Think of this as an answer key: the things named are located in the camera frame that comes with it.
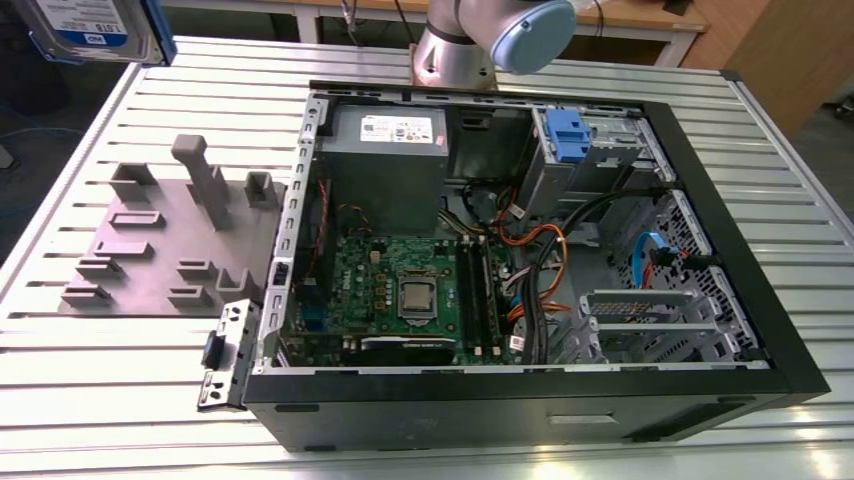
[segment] motherboard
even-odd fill
[[[300,305],[291,364],[504,364],[495,275],[506,247],[486,239],[338,239],[330,299]]]

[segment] open computer tower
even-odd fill
[[[682,439],[829,391],[670,107],[314,83],[203,411],[288,450]]]

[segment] blue hard drive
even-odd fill
[[[44,58],[170,65],[175,42],[159,0],[12,0]]]

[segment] workbench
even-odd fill
[[[631,446],[288,453],[250,413],[196,413],[215,318],[55,313],[113,200],[105,181],[120,162],[187,179],[170,155],[187,133],[206,136],[226,179],[264,170],[286,182],[308,81],[406,84],[410,69],[400,50],[187,37],[178,48],[175,66],[128,67],[0,270],[1,472],[682,480],[854,471],[851,224],[750,92],[714,71],[560,61],[498,79],[506,91],[670,103],[833,393],[678,444]]]
[[[411,23],[427,21],[430,0],[400,0],[400,9]],[[320,17],[343,17],[340,0],[163,0],[172,7],[207,8],[288,14],[296,17],[303,43],[319,43]],[[709,29],[709,22],[694,6],[683,16],[662,10],[662,3],[650,0],[602,0],[605,28],[602,36],[665,43],[655,66],[678,67],[697,35]],[[358,19],[400,21],[394,0],[360,0]],[[576,12],[575,35],[595,36],[599,12],[597,7]]]

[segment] label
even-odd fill
[[[522,217],[524,217],[524,210],[522,210],[522,207],[519,207],[519,205],[516,205],[515,203],[510,204],[510,206],[507,207],[507,211],[512,214],[514,217],[516,217],[518,220],[522,220]]]
[[[516,352],[524,350],[524,337],[518,337],[516,335],[510,337],[510,349]]]
[[[362,118],[363,142],[432,143],[432,122],[424,117],[367,115]]]
[[[706,27],[703,27],[702,25],[695,25],[693,23],[674,23],[673,24],[673,29],[674,30],[693,30],[695,32],[701,32]]]
[[[117,46],[127,30],[113,0],[36,0],[48,23],[75,43]]]

